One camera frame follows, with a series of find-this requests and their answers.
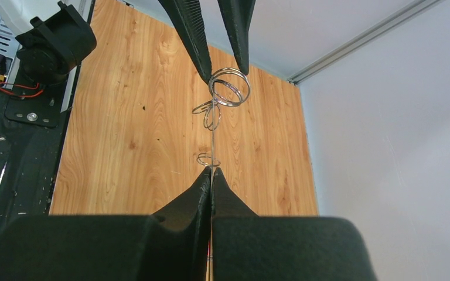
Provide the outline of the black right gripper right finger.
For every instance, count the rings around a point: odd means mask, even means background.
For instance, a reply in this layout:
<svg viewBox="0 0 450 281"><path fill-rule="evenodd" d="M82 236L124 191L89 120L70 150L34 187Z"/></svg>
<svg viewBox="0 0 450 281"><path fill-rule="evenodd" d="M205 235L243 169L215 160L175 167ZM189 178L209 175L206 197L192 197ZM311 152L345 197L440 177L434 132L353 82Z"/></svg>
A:
<svg viewBox="0 0 450 281"><path fill-rule="evenodd" d="M214 280L376 280L366 244L344 218L260 216L213 176Z"/></svg>

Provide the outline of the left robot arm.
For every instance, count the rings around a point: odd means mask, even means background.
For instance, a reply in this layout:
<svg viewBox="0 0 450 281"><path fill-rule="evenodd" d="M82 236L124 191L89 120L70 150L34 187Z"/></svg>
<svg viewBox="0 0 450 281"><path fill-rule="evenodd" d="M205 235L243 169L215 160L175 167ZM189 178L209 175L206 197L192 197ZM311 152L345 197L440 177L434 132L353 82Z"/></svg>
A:
<svg viewBox="0 0 450 281"><path fill-rule="evenodd" d="M199 1L160 1L201 79L212 82L212 63ZM239 70L249 73L248 31L255 1L219 1ZM88 22L63 1L0 1L0 16L22 46L17 56L26 75L43 85L66 80L96 48Z"/></svg>

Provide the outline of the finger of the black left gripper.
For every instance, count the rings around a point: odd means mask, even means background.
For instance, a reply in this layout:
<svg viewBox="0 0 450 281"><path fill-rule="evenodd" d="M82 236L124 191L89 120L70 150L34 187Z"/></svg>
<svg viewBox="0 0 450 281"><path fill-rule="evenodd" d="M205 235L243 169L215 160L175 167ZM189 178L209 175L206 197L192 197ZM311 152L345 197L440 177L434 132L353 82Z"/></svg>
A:
<svg viewBox="0 0 450 281"><path fill-rule="evenodd" d="M208 83L212 62L199 0L159 0L176 29L200 78Z"/></svg>
<svg viewBox="0 0 450 281"><path fill-rule="evenodd" d="M255 0L218 0L222 20L238 69L249 74L249 30Z"/></svg>

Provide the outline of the large split keyring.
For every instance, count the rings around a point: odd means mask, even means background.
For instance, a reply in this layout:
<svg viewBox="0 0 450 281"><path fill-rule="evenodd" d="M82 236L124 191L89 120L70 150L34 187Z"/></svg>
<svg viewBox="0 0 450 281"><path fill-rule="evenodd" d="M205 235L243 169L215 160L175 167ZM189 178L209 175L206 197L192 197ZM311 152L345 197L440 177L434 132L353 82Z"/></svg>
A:
<svg viewBox="0 0 450 281"><path fill-rule="evenodd" d="M230 83L226 80L220 79L221 76L224 76L226 74L232 74L234 76L240 77L246 83L247 93L243 94L236 86L232 85L232 83ZM221 94L219 94L216 91L215 84L221 84L221 85L225 86L226 88L228 88L229 90L231 90L232 93L235 94L236 97L238 98L238 101L233 101L233 100L223 97ZM226 107L239 107L241 104L245 103L248 100L248 98L252 92L251 84L250 84L247 76L244 73L242 73L240 70L238 70L236 68L232 68L232 67L224 67L224 68L220 68L217 71L215 71L212 74L211 79L209 80L208 88L209 88L211 96L213 97L213 100L215 102L217 102L218 104L224 105Z"/></svg>

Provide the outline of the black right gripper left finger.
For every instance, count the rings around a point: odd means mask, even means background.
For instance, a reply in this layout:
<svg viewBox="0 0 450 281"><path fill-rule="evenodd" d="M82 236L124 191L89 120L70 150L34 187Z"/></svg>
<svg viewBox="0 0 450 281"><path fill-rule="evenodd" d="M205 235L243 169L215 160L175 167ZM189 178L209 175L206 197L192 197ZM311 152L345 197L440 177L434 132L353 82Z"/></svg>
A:
<svg viewBox="0 0 450 281"><path fill-rule="evenodd" d="M205 280L212 170L151 215L37 215L0 235L0 280Z"/></svg>

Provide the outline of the metal key organizer plate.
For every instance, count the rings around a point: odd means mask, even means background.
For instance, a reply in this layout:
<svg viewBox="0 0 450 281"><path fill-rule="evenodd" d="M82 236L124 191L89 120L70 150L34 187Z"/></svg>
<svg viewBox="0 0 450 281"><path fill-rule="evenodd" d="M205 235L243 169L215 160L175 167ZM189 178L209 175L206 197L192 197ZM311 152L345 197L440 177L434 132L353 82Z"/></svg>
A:
<svg viewBox="0 0 450 281"><path fill-rule="evenodd" d="M215 139L215 133L214 133L214 126L215 126L215 113L214 113L214 109L215 109L215 100L214 98L212 99L212 107L210 110L210 116L211 116L211 152L210 152L210 156L211 156L211 168L212 168L212 173L211 173L211 182L213 182L214 179L214 172L215 172L215 159L214 159L214 149L215 149L215 145L214 145L214 139Z"/></svg>

